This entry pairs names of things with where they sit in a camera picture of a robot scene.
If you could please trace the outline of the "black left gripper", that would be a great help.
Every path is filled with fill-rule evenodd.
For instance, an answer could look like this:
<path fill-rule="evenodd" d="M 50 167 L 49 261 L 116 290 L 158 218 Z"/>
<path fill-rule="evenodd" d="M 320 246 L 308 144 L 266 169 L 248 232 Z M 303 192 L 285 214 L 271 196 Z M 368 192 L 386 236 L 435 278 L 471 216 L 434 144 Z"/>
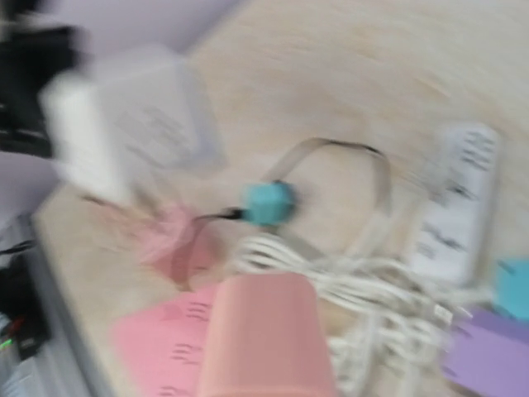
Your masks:
<path fill-rule="evenodd" d="M 79 64 L 77 27 L 16 29 L 1 42 L 1 151 L 53 157 L 41 90 Z"/>

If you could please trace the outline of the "white cube socket adapter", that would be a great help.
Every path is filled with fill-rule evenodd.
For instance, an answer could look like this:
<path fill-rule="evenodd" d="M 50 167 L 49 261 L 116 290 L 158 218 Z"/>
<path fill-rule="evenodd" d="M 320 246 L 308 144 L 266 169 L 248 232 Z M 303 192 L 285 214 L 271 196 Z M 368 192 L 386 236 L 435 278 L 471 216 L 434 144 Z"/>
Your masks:
<path fill-rule="evenodd" d="M 133 204 L 174 170 L 206 171 L 224 150 L 188 60 L 148 45 L 57 74 L 39 103 L 60 178 L 96 199 Z"/>

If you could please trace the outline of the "teal plug adapter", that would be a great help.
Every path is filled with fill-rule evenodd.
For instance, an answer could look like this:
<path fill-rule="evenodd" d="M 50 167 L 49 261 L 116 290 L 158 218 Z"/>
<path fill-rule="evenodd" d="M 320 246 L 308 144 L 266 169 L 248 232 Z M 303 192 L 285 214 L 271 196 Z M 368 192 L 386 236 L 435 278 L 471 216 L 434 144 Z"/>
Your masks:
<path fill-rule="evenodd" d="M 280 180 L 251 184 L 243 193 L 242 218 L 259 227 L 274 227 L 287 222 L 296 205 L 291 184 Z"/>

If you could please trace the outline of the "pink triangular power strip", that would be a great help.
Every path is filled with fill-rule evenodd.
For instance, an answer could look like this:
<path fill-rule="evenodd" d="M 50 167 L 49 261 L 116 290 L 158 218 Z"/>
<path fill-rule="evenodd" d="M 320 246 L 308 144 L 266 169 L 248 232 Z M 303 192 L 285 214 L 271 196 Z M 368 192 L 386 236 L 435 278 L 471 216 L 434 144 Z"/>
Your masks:
<path fill-rule="evenodd" d="M 195 396 L 217 286 L 120 318 L 114 348 L 142 396 Z"/>

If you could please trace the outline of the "pink plug adapter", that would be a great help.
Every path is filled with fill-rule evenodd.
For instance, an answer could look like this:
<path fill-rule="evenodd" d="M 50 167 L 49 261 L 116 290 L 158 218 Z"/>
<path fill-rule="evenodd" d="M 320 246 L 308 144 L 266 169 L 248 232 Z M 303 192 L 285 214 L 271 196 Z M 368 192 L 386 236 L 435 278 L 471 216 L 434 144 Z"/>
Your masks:
<path fill-rule="evenodd" d="M 336 396 L 317 293 L 294 273 L 237 275 L 216 292 L 199 396 Z"/>

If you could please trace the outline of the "white power strip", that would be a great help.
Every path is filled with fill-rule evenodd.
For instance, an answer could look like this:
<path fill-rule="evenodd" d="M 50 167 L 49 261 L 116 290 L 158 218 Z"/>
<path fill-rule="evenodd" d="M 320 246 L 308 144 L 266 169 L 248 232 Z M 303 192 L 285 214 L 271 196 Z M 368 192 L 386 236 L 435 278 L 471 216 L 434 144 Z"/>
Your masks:
<path fill-rule="evenodd" d="M 473 279 L 486 235 L 501 142 L 483 123 L 462 122 L 438 143 L 407 259 L 419 275 L 460 287 Z"/>

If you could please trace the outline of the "pink cube socket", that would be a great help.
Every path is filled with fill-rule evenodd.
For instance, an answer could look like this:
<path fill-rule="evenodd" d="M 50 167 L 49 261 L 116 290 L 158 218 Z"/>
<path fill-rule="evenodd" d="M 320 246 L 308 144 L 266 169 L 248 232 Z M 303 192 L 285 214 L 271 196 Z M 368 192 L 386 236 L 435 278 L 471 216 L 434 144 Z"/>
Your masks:
<path fill-rule="evenodd" d="M 192 208 L 173 204 L 140 229 L 136 252 L 142 265 L 190 289 L 192 278 L 216 263 L 218 246 Z"/>

